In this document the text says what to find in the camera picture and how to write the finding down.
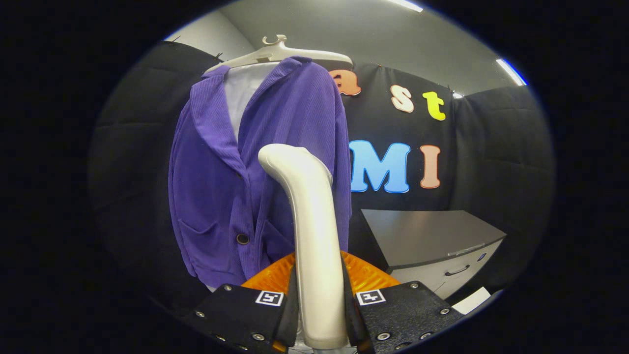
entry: jacket pocket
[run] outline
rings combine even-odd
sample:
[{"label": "jacket pocket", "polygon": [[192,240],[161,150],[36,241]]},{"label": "jacket pocket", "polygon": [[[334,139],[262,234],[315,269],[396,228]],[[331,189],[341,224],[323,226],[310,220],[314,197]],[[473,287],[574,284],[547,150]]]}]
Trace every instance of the jacket pocket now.
[{"label": "jacket pocket", "polygon": [[271,263],[295,251],[293,235],[283,235],[268,220],[262,229],[262,242]]},{"label": "jacket pocket", "polygon": [[221,271],[231,273],[233,268],[230,259],[229,244],[225,235],[221,235],[217,223],[213,222],[202,229],[193,227],[179,219],[181,234],[184,239],[186,251],[192,265],[203,270]]}]

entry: white paper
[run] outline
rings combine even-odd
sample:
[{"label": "white paper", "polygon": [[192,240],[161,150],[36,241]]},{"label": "white paper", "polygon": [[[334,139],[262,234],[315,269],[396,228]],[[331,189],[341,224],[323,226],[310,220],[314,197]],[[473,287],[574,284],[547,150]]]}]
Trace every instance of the white paper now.
[{"label": "white paper", "polygon": [[491,295],[484,287],[476,290],[472,295],[464,298],[456,305],[452,306],[453,309],[459,311],[460,313],[466,315],[470,313],[473,309],[478,307],[480,304],[485,302]]}]

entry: jacket collar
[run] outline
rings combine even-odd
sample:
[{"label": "jacket collar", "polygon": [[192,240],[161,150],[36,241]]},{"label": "jacket collar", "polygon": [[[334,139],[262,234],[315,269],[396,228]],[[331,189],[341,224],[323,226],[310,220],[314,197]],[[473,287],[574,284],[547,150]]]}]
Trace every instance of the jacket collar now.
[{"label": "jacket collar", "polygon": [[[282,60],[262,81],[247,106],[255,103],[260,95],[276,82],[311,61],[310,58],[298,56]],[[204,79],[192,86],[190,91],[191,113],[194,126],[206,145],[229,167],[243,174],[245,167],[240,159],[238,144],[233,135],[223,86],[225,74],[230,69],[231,67],[226,65],[217,67],[215,70],[203,74]]]}]

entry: ceiling light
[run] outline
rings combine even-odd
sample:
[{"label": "ceiling light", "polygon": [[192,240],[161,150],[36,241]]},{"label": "ceiling light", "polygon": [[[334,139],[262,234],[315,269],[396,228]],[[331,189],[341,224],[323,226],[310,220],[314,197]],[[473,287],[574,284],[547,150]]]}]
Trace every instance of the ceiling light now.
[{"label": "ceiling light", "polygon": [[419,13],[424,11],[424,9],[422,9],[421,7],[413,4],[410,1],[406,1],[406,0],[389,0],[389,1],[392,2],[392,3],[398,4],[400,6],[404,6],[407,9],[415,10],[415,11],[417,11]]},{"label": "ceiling light", "polygon": [[520,74],[518,74],[518,72],[515,71],[515,69],[511,65],[509,65],[509,63],[504,61],[504,59],[496,59],[496,62],[504,69],[504,71],[507,72],[507,74],[509,74],[509,76],[511,76],[516,85],[526,85],[526,82],[524,82],[524,79],[522,79]]}]

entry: blue letter m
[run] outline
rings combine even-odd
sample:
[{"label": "blue letter m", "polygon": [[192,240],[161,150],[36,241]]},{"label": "blue letter m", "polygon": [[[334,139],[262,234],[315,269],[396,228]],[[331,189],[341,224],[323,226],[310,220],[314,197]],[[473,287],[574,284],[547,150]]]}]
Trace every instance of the blue letter m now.
[{"label": "blue letter m", "polygon": [[389,181],[384,185],[384,190],[389,193],[406,193],[409,186],[406,183],[406,156],[411,147],[394,143],[382,158],[378,158],[374,146],[365,140],[350,142],[350,150],[353,151],[352,191],[366,191],[365,173],[371,182],[374,191],[380,189],[384,177],[389,175]]}]

